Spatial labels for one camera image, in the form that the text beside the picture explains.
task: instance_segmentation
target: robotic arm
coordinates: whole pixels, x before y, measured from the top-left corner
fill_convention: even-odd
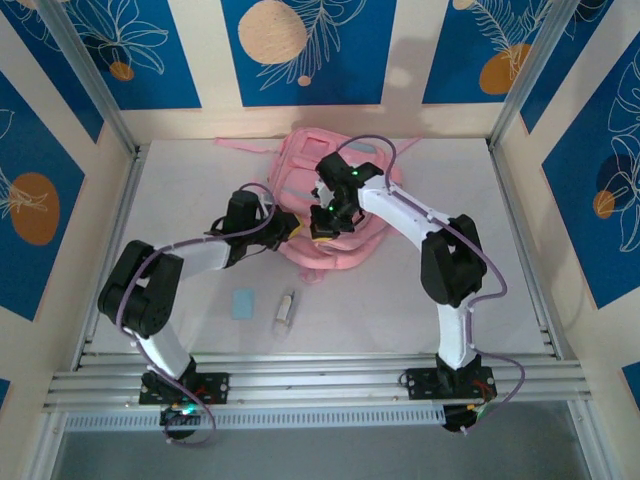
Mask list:
[[[312,193],[318,198],[319,205],[311,207],[313,238],[336,238],[342,233],[353,232],[364,218],[364,212],[369,212],[400,231],[421,252],[421,283],[438,307],[440,346],[436,368],[405,372],[410,398],[469,399],[467,403],[478,397],[485,401],[494,398],[497,394],[495,386],[487,387],[491,383],[487,381],[492,377],[491,369],[481,366],[480,356],[466,341],[467,304],[482,287],[486,264],[467,245],[431,220],[436,218],[449,225],[479,248],[474,222],[466,215],[449,218],[421,204],[392,182],[387,184],[384,172],[375,165],[349,166],[337,152],[325,157],[317,165],[316,172],[320,180]],[[163,380],[166,375],[190,392],[203,394],[198,398],[205,403],[225,403],[225,379],[221,383],[212,374],[196,372],[193,358],[180,345],[167,323],[181,280],[207,270],[233,266],[250,245],[262,245],[275,251],[300,230],[301,223],[294,214],[284,212],[278,206],[273,208],[271,220],[255,233],[231,239],[209,238],[206,243],[184,247],[180,257],[162,253],[143,273],[143,281],[136,284],[125,306],[122,327],[135,335],[148,360],[161,371],[151,368],[143,375],[140,403],[181,405],[187,402],[180,390]],[[214,222],[208,234],[221,236],[244,232],[263,221],[264,209],[258,196],[239,190],[229,201],[227,215]],[[134,272],[154,252],[151,245],[133,241],[118,260],[98,304],[100,312],[114,324]],[[488,399],[487,390],[477,388],[478,382],[488,388]],[[474,421],[475,416],[453,429]]]

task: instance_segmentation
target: white tabletop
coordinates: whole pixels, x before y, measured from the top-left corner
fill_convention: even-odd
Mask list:
[[[277,140],[254,140],[277,146]],[[123,245],[134,239],[173,243],[199,236],[224,215],[231,193],[264,181],[272,155],[214,145],[211,140],[157,140],[151,145]],[[544,345],[516,253],[505,207],[482,139],[425,139],[398,160],[404,188],[425,204],[476,222],[484,251],[509,284],[508,295],[484,302],[475,315],[475,339],[486,351],[540,353]],[[224,271],[182,282],[171,324],[191,352],[213,353],[435,353],[436,306],[420,284],[420,255],[400,235],[389,236],[362,265],[329,272],[307,285],[298,267],[265,252]],[[232,320],[237,288],[255,291],[252,320]],[[295,289],[299,304],[286,338],[272,322],[283,293]],[[488,273],[483,292],[498,290]],[[94,352],[128,352],[101,317]]]

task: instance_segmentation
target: blue sponge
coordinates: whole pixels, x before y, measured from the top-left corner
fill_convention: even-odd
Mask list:
[[[255,292],[253,288],[238,288],[233,291],[231,301],[231,318],[234,320],[251,320]]]

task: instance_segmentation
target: pink backpack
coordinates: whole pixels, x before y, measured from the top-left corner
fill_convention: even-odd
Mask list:
[[[382,219],[367,213],[354,233],[344,233],[338,239],[324,242],[311,240],[309,207],[317,203],[311,195],[318,180],[316,164],[348,139],[319,128],[295,130],[284,139],[280,155],[269,172],[268,182],[278,204],[284,210],[298,214],[304,222],[302,232],[283,243],[278,251],[303,267],[300,276],[308,283],[321,281],[327,270],[360,265],[391,230]],[[343,148],[340,154],[348,164],[371,162],[384,171],[391,160],[380,148],[360,142]],[[392,180],[400,185],[400,169],[394,167],[391,174]]]

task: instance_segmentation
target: purple cable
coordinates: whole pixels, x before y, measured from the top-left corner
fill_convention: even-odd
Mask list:
[[[525,379],[526,379],[526,372],[525,372],[524,366],[520,362],[518,362],[517,360],[514,360],[512,358],[509,358],[509,357],[507,357],[505,355],[499,355],[499,354],[496,354],[496,353],[484,352],[484,351],[476,348],[475,344],[473,343],[473,311],[475,309],[474,306],[477,305],[480,302],[485,301],[485,300],[491,300],[491,299],[495,299],[495,298],[504,297],[507,294],[507,291],[508,291],[507,282],[505,281],[504,276],[500,272],[500,269],[497,267],[497,265],[495,263],[493,263],[493,261],[480,248],[478,248],[478,246],[475,245],[471,240],[469,240],[467,237],[462,235],[460,232],[458,232],[456,229],[451,227],[449,224],[444,223],[443,221],[441,221],[438,218],[436,218],[433,215],[431,215],[429,212],[427,212],[420,205],[418,205],[415,202],[411,201],[410,199],[404,197],[403,195],[401,195],[397,191],[391,190],[391,169],[395,165],[396,159],[398,157],[397,151],[396,151],[396,146],[393,144],[393,142],[391,140],[389,140],[386,137],[383,137],[382,135],[358,135],[357,137],[350,138],[346,142],[342,143],[336,149],[336,152],[339,152],[342,148],[346,147],[350,143],[355,142],[357,140],[361,140],[363,138],[381,140],[381,141],[385,142],[387,145],[389,145],[389,147],[391,148],[391,162],[389,163],[389,167],[387,168],[387,171],[385,172],[385,175],[384,175],[385,186],[387,187],[387,189],[389,190],[391,195],[393,195],[395,198],[397,198],[398,200],[403,202],[405,205],[407,205],[407,206],[413,208],[414,210],[420,212],[422,215],[425,216],[425,218],[429,222],[435,223],[440,228],[443,228],[444,230],[449,232],[451,235],[456,237],[458,240],[460,240],[462,243],[464,243],[467,247],[469,247],[471,249],[471,251],[473,253],[475,253],[478,257],[480,257],[489,266],[489,268],[491,269],[493,274],[498,279],[498,282],[500,282],[500,291],[499,292],[488,293],[488,294],[481,295],[479,297],[471,299],[469,301],[469,304],[467,305],[467,313],[465,315],[466,341],[469,344],[469,347],[471,348],[471,350],[473,350],[474,352],[476,352],[478,355],[481,355],[481,356],[487,356],[487,357],[490,357],[490,358],[495,358],[496,360],[501,360],[503,362],[511,363],[512,365],[515,365],[516,367],[518,367],[518,369],[520,370],[520,380],[516,384],[515,388],[513,390],[511,390],[511,392],[509,392],[509,394],[504,398],[504,400],[502,400],[502,402],[500,402],[500,404],[498,405],[498,407],[496,409],[494,409],[492,412],[488,413],[485,416],[485,418],[486,418],[486,417],[492,415],[493,413],[495,413],[496,411],[498,411],[498,409],[500,407],[506,405],[513,397],[515,397],[516,394],[522,388],[522,385],[524,384]],[[467,428],[464,431],[464,433],[466,434],[472,428],[475,428],[475,425],[473,427]]]
[[[174,388],[176,388],[177,390],[182,392],[185,396],[187,396],[190,400],[192,400],[196,405],[198,405],[200,408],[202,408],[205,411],[205,413],[209,416],[209,418],[211,419],[211,425],[212,425],[211,433],[209,433],[207,438],[205,438],[204,440],[201,440],[201,441],[198,441],[198,442],[193,442],[193,443],[176,442],[175,440],[170,438],[168,436],[168,429],[169,429],[169,423],[170,422],[167,422],[167,424],[166,424],[166,426],[164,428],[164,433],[165,433],[165,436],[167,436],[167,441],[169,443],[173,444],[173,445],[188,446],[188,447],[196,447],[196,446],[207,445],[210,442],[210,440],[212,439],[212,437],[213,437],[213,432],[216,430],[215,417],[213,416],[213,413],[211,413],[211,410],[209,409],[209,407],[207,407],[207,405],[202,400],[200,400],[195,394],[190,392],[180,382],[175,380],[171,375],[169,375],[169,373],[167,373],[165,370],[160,368],[153,360],[151,360],[151,358],[149,358],[149,355],[147,354],[147,352],[145,352],[144,347],[140,344],[140,341],[138,340],[138,337],[136,337],[132,333],[129,333],[129,332],[124,330],[124,328],[122,326],[122,319],[123,319],[123,316],[124,316],[124,310],[125,310],[125,307],[126,307],[127,303],[129,302],[129,298],[131,297],[131,294],[133,293],[133,289],[135,288],[136,283],[138,282],[138,280],[140,280],[140,278],[142,277],[143,272],[147,269],[147,267],[151,264],[151,262],[153,262],[159,255],[161,255],[161,254],[163,254],[165,252],[178,250],[178,249],[180,249],[182,247],[187,247],[189,245],[195,245],[195,244],[198,244],[198,243],[217,242],[217,241],[220,241],[220,240],[227,240],[229,238],[241,237],[243,235],[251,235],[252,233],[255,233],[255,232],[263,229],[264,227],[266,227],[269,224],[269,222],[271,221],[271,219],[273,218],[273,215],[275,213],[275,205],[276,205],[275,196],[273,195],[271,190],[269,190],[269,188],[267,188],[264,185],[261,185],[259,183],[253,183],[253,182],[252,183],[246,183],[246,184],[244,184],[244,185],[242,185],[240,187],[240,190],[244,190],[247,187],[258,187],[258,188],[261,188],[265,192],[267,192],[269,197],[271,197],[272,207],[269,210],[269,214],[267,215],[267,218],[260,225],[258,225],[257,227],[251,228],[249,230],[245,230],[244,232],[229,233],[229,234],[226,234],[226,235],[219,235],[219,236],[215,236],[215,237],[198,237],[198,238],[193,238],[193,239],[190,239],[190,240],[183,240],[181,242],[174,243],[173,245],[166,245],[164,247],[158,248],[155,252],[153,252],[151,255],[149,255],[144,260],[144,262],[142,262],[142,265],[140,265],[138,270],[136,270],[136,273],[133,275],[133,278],[129,282],[129,285],[127,285],[127,288],[126,288],[126,290],[124,292],[124,295],[122,296],[122,300],[120,301],[120,305],[118,307],[118,312],[116,313],[116,328],[123,335],[126,335],[127,337],[129,337],[129,339],[132,342],[134,342],[134,344],[135,344],[134,346],[136,347],[138,352],[140,352],[140,355],[142,355],[142,357],[145,359],[147,364],[153,370],[155,370],[158,373],[158,375],[160,375],[162,377],[162,379],[164,381],[166,381],[171,386],[173,386]]]

